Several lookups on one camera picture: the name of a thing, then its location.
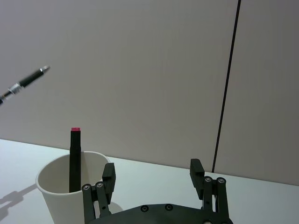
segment paper cup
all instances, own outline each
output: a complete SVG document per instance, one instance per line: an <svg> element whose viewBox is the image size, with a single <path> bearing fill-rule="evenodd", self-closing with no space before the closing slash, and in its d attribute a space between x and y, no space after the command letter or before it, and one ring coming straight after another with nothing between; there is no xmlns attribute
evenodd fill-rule
<svg viewBox="0 0 299 224"><path fill-rule="evenodd" d="M82 191L69 193L69 162L68 154L48 163L38 172L36 185L43 194L55 224L84 224ZM82 152L81 185L94 185L100 181L105 164L109 162L101 153Z"/></svg>

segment white table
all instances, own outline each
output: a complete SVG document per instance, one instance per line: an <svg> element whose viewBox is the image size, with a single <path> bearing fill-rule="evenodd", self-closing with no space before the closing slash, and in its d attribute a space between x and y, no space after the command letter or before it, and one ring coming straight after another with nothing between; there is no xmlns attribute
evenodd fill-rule
<svg viewBox="0 0 299 224"><path fill-rule="evenodd" d="M57 148L0 140L1 224L53 224L43 196L35 186L35 178L46 163L67 153ZM116 170L112 201L124 210L151 203L201 207L188 169L109 159ZM206 175L227 180L229 213L235 224L299 223L299 187Z"/></svg>

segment silver pen tip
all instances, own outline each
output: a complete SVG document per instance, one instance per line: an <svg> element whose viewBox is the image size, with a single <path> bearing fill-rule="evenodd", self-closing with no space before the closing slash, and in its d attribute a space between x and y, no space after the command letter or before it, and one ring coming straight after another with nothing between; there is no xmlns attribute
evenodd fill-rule
<svg viewBox="0 0 299 224"><path fill-rule="evenodd" d="M50 69L50 66L46 65L41 68L41 71L45 74Z"/></svg>

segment red marker tip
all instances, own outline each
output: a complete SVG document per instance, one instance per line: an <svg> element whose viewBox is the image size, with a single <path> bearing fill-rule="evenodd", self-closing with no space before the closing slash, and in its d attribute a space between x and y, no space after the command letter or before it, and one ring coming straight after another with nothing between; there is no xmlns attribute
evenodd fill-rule
<svg viewBox="0 0 299 224"><path fill-rule="evenodd" d="M72 127L71 131L72 132L79 132L79 131L81 131L81 129L79 127Z"/></svg>

